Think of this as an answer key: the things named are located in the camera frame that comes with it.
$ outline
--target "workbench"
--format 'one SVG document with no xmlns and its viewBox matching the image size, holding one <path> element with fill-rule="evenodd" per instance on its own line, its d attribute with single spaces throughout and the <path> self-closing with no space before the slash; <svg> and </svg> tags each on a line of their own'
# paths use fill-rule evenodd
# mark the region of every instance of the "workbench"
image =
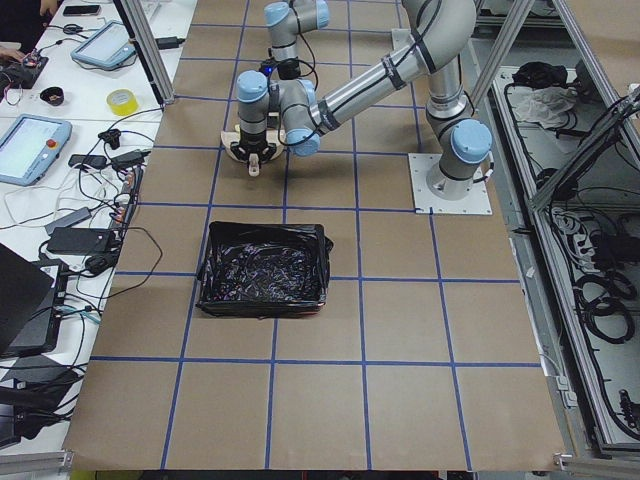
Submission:
<svg viewBox="0 0 640 480">
<path fill-rule="evenodd" d="M 235 78 L 267 55 L 267 3 L 196 8 L 134 219 L 163 255 L 108 302 L 65 443 L 75 468 L 553 468 L 565 447 L 493 186 L 490 216 L 413 210 L 406 154 L 438 148 L 425 81 L 258 178 L 225 154 Z M 320 94 L 406 27 L 396 2 L 329 7 L 329 29 L 307 35 Z M 221 319 L 194 307 L 214 220 L 323 224 L 335 248 L 322 311 Z M 129 231 L 112 293 L 157 258 Z"/>
</svg>

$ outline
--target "yellow tape roll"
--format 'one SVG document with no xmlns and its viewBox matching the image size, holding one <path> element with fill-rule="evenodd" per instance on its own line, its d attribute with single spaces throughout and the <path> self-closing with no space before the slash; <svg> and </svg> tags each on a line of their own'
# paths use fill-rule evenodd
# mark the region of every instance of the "yellow tape roll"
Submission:
<svg viewBox="0 0 640 480">
<path fill-rule="evenodd" d="M 114 90 L 107 96 L 107 104 L 113 113 L 120 117 L 131 115 L 138 109 L 138 101 L 131 90 Z"/>
</svg>

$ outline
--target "laptop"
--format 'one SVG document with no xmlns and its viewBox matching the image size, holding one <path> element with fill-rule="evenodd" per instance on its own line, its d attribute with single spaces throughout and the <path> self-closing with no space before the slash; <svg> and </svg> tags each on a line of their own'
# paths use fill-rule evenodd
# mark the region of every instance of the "laptop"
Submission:
<svg viewBox="0 0 640 480">
<path fill-rule="evenodd" d="M 38 312 L 54 280 L 0 243 L 0 352 Z"/>
<path fill-rule="evenodd" d="M 54 350 L 58 343 L 58 333 L 62 314 L 56 307 L 63 305 L 67 287 L 67 265 L 59 259 L 33 262 L 46 273 L 53 283 L 44 299 L 31 316 L 31 320 L 20 330 L 0 358 L 27 357 Z"/>
</svg>

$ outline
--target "white table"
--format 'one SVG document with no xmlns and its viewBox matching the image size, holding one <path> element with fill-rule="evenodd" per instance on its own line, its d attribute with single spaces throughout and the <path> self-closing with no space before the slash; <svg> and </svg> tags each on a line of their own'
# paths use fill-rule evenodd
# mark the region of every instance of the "white table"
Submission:
<svg viewBox="0 0 640 480">
<path fill-rule="evenodd" d="M 150 22 L 154 35 L 156 37 L 186 37 L 196 3 L 197 0 L 162 2 Z M 65 2 L 65 6 L 73 4 L 83 3 L 80 1 Z M 63 17 L 62 9 L 60 9 L 51 24 L 63 26 L 68 23 L 77 23 L 84 28 L 91 29 L 99 28 L 105 22 L 117 19 L 119 19 L 119 16 L 115 7 L 112 4 L 103 4 L 101 14 L 98 17 Z M 64 38 L 80 39 L 77 36 L 65 35 L 60 29 L 48 28 L 38 43 L 38 47 L 42 48 Z M 77 199 L 65 200 L 61 207 L 77 209 L 82 206 L 93 207 L 96 205 L 96 201 L 88 201 L 82 198 L 77 189 L 77 170 L 72 172 L 67 162 L 72 154 L 88 153 L 98 139 L 97 134 L 108 129 L 113 122 L 121 118 L 114 115 L 108 108 L 105 101 L 108 93 L 118 88 L 128 88 L 137 97 L 139 111 L 158 107 L 139 59 L 132 67 L 119 71 L 84 70 L 73 62 L 70 57 L 70 52 L 77 45 L 79 45 L 77 42 L 64 41 L 61 45 L 46 49 L 43 54 L 49 57 L 49 63 L 34 88 L 23 92 L 23 97 L 17 106 L 8 105 L 4 101 L 0 103 L 0 132 L 6 131 L 14 119 L 23 113 L 65 119 L 70 121 L 73 127 L 71 138 L 63 148 L 60 157 L 52 164 L 45 177 L 36 184 L 38 187 L 53 187 L 54 189 L 36 189 L 0 183 L 0 227 L 6 227 L 14 223 L 5 207 L 5 198 L 10 207 L 11 215 L 15 220 L 22 221 L 27 218 L 37 217 L 53 210 L 59 195 L 59 190 L 55 190 L 55 187 L 59 187 L 65 179 L 67 179 L 66 185 L 73 187 L 67 194 L 77 197 Z M 181 52 L 182 49 L 161 52 L 169 77 L 172 79 L 175 76 Z M 39 98 L 40 91 L 54 85 L 62 87 L 65 92 L 65 101 L 59 107 L 52 107 Z M 9 98 L 14 100 L 17 94 L 12 91 L 9 95 Z M 154 111 L 121 122 L 116 128 L 121 131 L 140 132 L 148 137 L 155 138 L 161 119 L 162 112 Z M 127 151 L 145 149 L 152 146 L 149 140 L 130 133 L 123 133 L 120 141 L 121 148 L 116 151 L 111 151 L 107 147 L 107 152 L 110 155 L 115 156 Z M 102 144 L 93 153 L 103 154 Z M 110 180 L 114 181 L 118 188 L 121 187 L 121 182 L 115 178 L 111 168 L 106 169 L 104 172 L 105 176 L 109 176 Z M 83 188 L 90 193 L 95 191 L 95 187 L 98 186 L 97 182 L 89 178 L 84 178 L 82 182 Z M 109 187 L 110 194 L 115 195 L 115 192 L 115 188 Z M 0 230 L 0 242 L 24 258 L 36 260 L 38 258 L 39 245 L 48 238 L 43 226 L 52 221 L 53 218 L 47 217 L 43 220 L 29 222 L 25 226 Z M 78 226 L 105 228 L 108 227 L 110 220 L 108 212 L 103 210 L 98 212 L 94 218 L 86 220 Z M 81 265 L 83 260 L 82 257 L 78 256 L 60 256 L 60 258 L 72 268 Z M 79 284 L 80 290 L 93 296 L 100 296 L 103 291 L 108 292 L 111 283 L 111 274 L 109 272 L 95 279 L 82 279 Z M 81 295 L 78 293 L 77 287 L 78 284 L 72 277 L 67 291 Z M 86 298 L 96 303 L 94 298 Z M 65 303 L 78 307 L 84 306 L 83 302 L 71 298 L 68 298 Z M 71 363 L 78 352 L 82 330 L 80 317 L 74 316 L 64 320 L 60 327 L 57 347 L 46 356 L 60 364 Z M 91 321 L 85 321 L 84 340 L 78 356 L 78 363 L 88 361 L 97 330 L 98 326 L 96 324 Z M 13 362 L 14 360 L 7 360 L 0 362 L 0 365 L 7 367 L 12 365 Z M 64 403 L 76 395 L 79 389 L 80 383 L 74 385 L 62 402 Z M 0 455 L 60 450 L 67 430 L 67 422 L 60 422 L 51 427 L 46 427 L 35 439 L 22 439 L 19 444 L 0 450 Z"/>
<path fill-rule="evenodd" d="M 172 37 L 185 38 L 193 10 L 197 0 L 173 0 L 162 2 L 150 21 L 151 30 L 156 38 Z M 79 1 L 65 2 L 66 5 L 79 4 Z M 54 17 L 51 25 L 64 26 L 76 23 L 85 29 L 98 29 L 106 22 L 119 20 L 118 12 L 113 4 L 102 5 L 102 11 L 97 17 L 64 17 L 62 8 Z M 56 41 L 67 39 L 60 45 Z M 49 63 L 31 90 L 24 90 L 22 99 L 16 106 L 6 101 L 0 103 L 0 117 L 17 117 L 21 113 L 33 115 L 54 116 L 65 120 L 112 120 L 119 117 L 109 109 L 106 98 L 109 93 L 120 88 L 131 90 L 140 105 L 139 110 L 147 110 L 158 106 L 140 59 L 135 64 L 115 71 L 85 70 L 71 59 L 71 52 L 80 45 L 73 40 L 83 40 L 77 35 L 66 35 L 59 28 L 49 27 L 38 42 L 38 48 L 46 48 L 42 54 L 49 57 Z M 173 78 L 178 67 L 182 49 L 161 51 L 164 65 L 170 78 Z M 61 87 L 65 93 L 65 100 L 59 107 L 40 100 L 40 92 L 47 87 Z M 9 92 L 9 99 L 15 102 L 17 91 Z M 159 122 L 161 112 L 153 112 L 134 117 L 136 121 Z"/>
</svg>

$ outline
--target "white cloth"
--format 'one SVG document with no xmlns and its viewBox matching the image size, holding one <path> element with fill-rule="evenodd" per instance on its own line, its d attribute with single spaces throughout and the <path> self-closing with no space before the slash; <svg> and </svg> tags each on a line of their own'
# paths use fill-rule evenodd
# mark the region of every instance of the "white cloth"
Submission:
<svg viewBox="0 0 640 480">
<path fill-rule="evenodd" d="M 539 123 L 543 128 L 561 127 L 567 112 L 576 104 L 577 94 L 562 87 L 541 88 L 524 95 L 513 113 L 519 122 Z"/>
</svg>

